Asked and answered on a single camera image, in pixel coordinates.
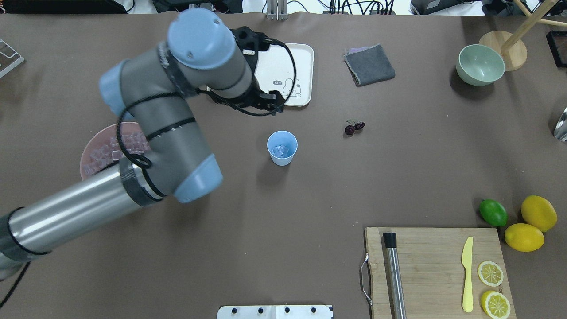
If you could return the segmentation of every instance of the gray cloth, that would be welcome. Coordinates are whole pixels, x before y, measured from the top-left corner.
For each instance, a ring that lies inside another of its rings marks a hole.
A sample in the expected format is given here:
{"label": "gray cloth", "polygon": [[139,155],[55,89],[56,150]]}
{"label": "gray cloth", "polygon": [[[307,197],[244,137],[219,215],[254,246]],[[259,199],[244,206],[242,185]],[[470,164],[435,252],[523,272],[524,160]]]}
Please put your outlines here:
{"label": "gray cloth", "polygon": [[350,49],[345,62],[359,86],[392,79],[396,76],[380,44],[370,48]]}

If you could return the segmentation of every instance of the light green bowl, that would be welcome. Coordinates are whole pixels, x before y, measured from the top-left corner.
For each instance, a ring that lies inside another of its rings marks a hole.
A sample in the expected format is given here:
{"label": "light green bowl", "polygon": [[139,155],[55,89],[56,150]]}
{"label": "light green bowl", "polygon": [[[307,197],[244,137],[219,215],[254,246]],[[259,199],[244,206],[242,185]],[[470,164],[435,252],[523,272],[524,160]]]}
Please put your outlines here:
{"label": "light green bowl", "polygon": [[504,60],[486,45],[471,44],[464,47],[457,60],[457,73],[470,85],[488,85],[504,75]]}

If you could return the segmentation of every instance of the wooden cutting board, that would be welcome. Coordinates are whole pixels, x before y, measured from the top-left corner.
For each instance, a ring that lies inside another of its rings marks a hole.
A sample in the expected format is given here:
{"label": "wooden cutting board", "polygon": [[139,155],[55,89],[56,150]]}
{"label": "wooden cutting board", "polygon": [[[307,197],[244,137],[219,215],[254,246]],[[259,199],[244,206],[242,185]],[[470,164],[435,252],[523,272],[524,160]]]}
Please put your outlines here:
{"label": "wooden cutting board", "polygon": [[[494,228],[366,228],[366,251],[369,255],[372,315],[374,319],[391,319],[390,295],[384,263],[383,233],[397,233],[397,253],[405,310],[410,319],[489,319],[480,305],[487,290],[503,293],[510,301],[509,319],[516,319],[510,285],[498,233]],[[472,247],[473,310],[462,308],[464,267],[463,246],[468,236]],[[496,262],[504,271],[498,287],[483,284],[477,268],[483,261]]]}

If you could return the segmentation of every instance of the lime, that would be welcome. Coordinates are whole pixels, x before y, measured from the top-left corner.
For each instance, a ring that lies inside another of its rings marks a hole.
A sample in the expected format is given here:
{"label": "lime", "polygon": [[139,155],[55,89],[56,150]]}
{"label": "lime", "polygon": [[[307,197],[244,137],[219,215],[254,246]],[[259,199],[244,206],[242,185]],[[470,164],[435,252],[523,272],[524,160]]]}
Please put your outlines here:
{"label": "lime", "polygon": [[498,287],[504,281],[504,272],[497,263],[483,261],[479,265],[479,278],[487,286]]}
{"label": "lime", "polygon": [[536,226],[542,232],[550,230],[557,223],[557,213],[551,203],[536,195],[526,197],[522,203],[522,217],[526,223]]}
{"label": "lime", "polygon": [[485,291],[480,297],[480,305],[492,319],[506,319],[510,315],[510,302],[497,291]]}
{"label": "lime", "polygon": [[480,203],[480,216],[492,226],[505,226],[508,214],[504,206],[493,199],[485,199]]}
{"label": "lime", "polygon": [[504,240],[518,251],[534,251],[543,245],[543,233],[529,224],[514,224],[504,232]]}

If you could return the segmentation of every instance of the cartoon print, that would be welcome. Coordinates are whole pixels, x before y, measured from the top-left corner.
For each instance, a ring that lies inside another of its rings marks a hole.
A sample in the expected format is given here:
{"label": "cartoon print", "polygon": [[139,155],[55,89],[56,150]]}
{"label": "cartoon print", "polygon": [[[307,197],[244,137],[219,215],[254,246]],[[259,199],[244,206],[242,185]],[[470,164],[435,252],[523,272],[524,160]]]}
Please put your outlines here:
{"label": "cartoon print", "polygon": [[[291,89],[291,83],[293,79],[286,79],[285,86],[283,87],[282,96],[286,97]],[[301,86],[299,85],[299,79],[295,79],[295,87],[291,91],[291,97],[301,97]]]}

